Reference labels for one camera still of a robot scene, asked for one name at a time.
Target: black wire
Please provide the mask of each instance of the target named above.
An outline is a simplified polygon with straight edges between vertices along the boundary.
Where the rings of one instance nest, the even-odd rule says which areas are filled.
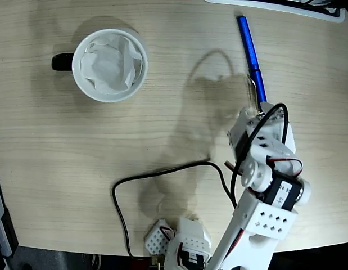
[[[181,165],[181,166],[178,166],[178,167],[175,167],[175,168],[162,170],[162,171],[159,171],[159,172],[152,172],[152,173],[146,173],[146,174],[131,176],[131,177],[128,177],[128,178],[124,178],[124,179],[122,179],[122,180],[120,180],[120,181],[118,181],[118,182],[116,182],[116,183],[114,184],[114,186],[112,187],[112,191],[111,191],[111,192],[112,192],[112,199],[113,199],[113,201],[114,201],[116,211],[117,211],[117,213],[118,213],[118,215],[119,215],[120,222],[121,222],[121,225],[122,225],[123,230],[124,230],[125,243],[126,243],[126,250],[128,251],[128,254],[129,254],[129,256],[130,256],[132,259],[135,259],[135,260],[142,260],[141,257],[136,257],[136,256],[134,256],[134,255],[131,253],[129,232],[128,232],[128,228],[127,228],[127,226],[126,226],[126,223],[125,223],[125,219],[124,219],[124,217],[123,217],[123,214],[122,214],[122,212],[121,212],[121,210],[120,210],[119,203],[117,202],[117,198],[116,198],[116,188],[117,188],[120,184],[129,182],[129,181],[139,180],[139,179],[144,179],[144,178],[157,177],[157,176],[163,176],[163,175],[166,175],[166,174],[169,174],[169,173],[177,172],[177,171],[179,171],[179,170],[184,170],[184,169],[188,169],[188,168],[192,168],[192,167],[197,167],[197,166],[203,166],[203,165],[207,165],[207,166],[214,167],[214,168],[218,171],[219,176],[220,176],[221,183],[222,183],[223,188],[224,188],[224,190],[225,190],[225,193],[228,195],[229,198],[231,198],[229,189],[228,189],[228,187],[227,187],[226,184],[225,184],[225,179],[224,179],[223,172],[221,171],[221,169],[220,169],[215,163],[209,162],[209,161],[207,161],[207,160],[196,161],[196,162],[188,163],[188,164]]]
[[[234,208],[236,208],[237,206],[237,202],[236,202],[236,198],[235,198],[235,183],[236,183],[236,177],[239,173],[239,169],[241,166],[241,163],[245,160],[247,153],[250,150],[251,144],[253,142],[253,140],[255,139],[256,135],[258,134],[258,132],[260,131],[260,129],[265,125],[265,123],[270,119],[270,117],[279,109],[282,108],[283,110],[283,114],[284,114],[284,127],[283,127],[283,131],[282,131],[282,139],[281,142],[283,144],[286,143],[286,135],[287,135],[287,129],[288,129],[288,110],[285,104],[283,103],[277,103],[275,106],[273,106],[268,113],[262,118],[262,120],[257,124],[256,128],[254,129],[254,131],[252,131],[252,133],[250,134],[248,140],[246,141],[244,147],[242,148],[242,151],[239,155],[239,157],[237,158],[236,164],[235,164],[235,168],[231,177],[231,183],[230,183],[230,193],[231,193],[231,202],[234,206]]]

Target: white robotic arm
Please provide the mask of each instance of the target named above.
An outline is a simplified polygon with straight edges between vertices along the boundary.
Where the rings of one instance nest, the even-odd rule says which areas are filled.
[[[265,107],[267,113],[272,105]],[[246,109],[241,111],[228,133],[236,160],[262,118],[249,118]],[[302,161],[295,155],[290,124],[285,144],[283,130],[284,114],[277,110],[255,134],[239,168],[245,190],[211,259],[210,240],[202,225],[182,218],[168,243],[164,269],[268,269],[278,241],[285,239],[296,219],[293,206],[305,204],[311,194],[310,184],[300,177]]]

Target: wood grain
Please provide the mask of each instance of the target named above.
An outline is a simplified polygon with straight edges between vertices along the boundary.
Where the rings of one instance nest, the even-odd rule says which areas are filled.
[[[0,180],[20,245],[126,254],[111,200],[127,176],[211,156],[252,104],[235,14],[248,17],[269,101],[288,105],[309,203],[278,250],[348,241],[348,18],[343,24],[202,0],[0,0]],[[132,98],[90,100],[50,68],[91,32],[135,29],[150,70]],[[158,218],[199,217],[218,244],[232,207],[211,168],[127,183],[135,255]]]

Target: blue pen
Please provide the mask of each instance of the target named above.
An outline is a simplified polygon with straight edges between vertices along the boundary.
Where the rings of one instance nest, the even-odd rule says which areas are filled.
[[[259,105],[259,109],[261,110],[260,104],[263,101],[267,101],[267,99],[265,94],[263,76],[261,75],[259,62],[256,57],[254,43],[252,42],[252,38],[250,34],[250,28],[248,27],[246,17],[244,16],[237,17],[237,22],[239,24],[242,42],[246,52],[246,58],[247,58],[248,68],[250,71],[250,76],[256,84],[257,102]]]

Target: white mug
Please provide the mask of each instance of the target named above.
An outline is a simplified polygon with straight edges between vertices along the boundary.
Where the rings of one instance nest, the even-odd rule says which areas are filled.
[[[81,72],[81,59],[89,44],[104,34],[120,34],[134,43],[142,55],[142,70],[139,78],[126,91],[118,94],[105,94],[95,89],[94,84],[83,77]],[[126,100],[134,95],[143,85],[148,71],[148,56],[145,43],[138,33],[127,28],[102,29],[84,38],[74,53],[61,53],[55,55],[51,61],[51,67],[56,71],[72,71],[78,87],[90,98],[101,102],[118,102]]]

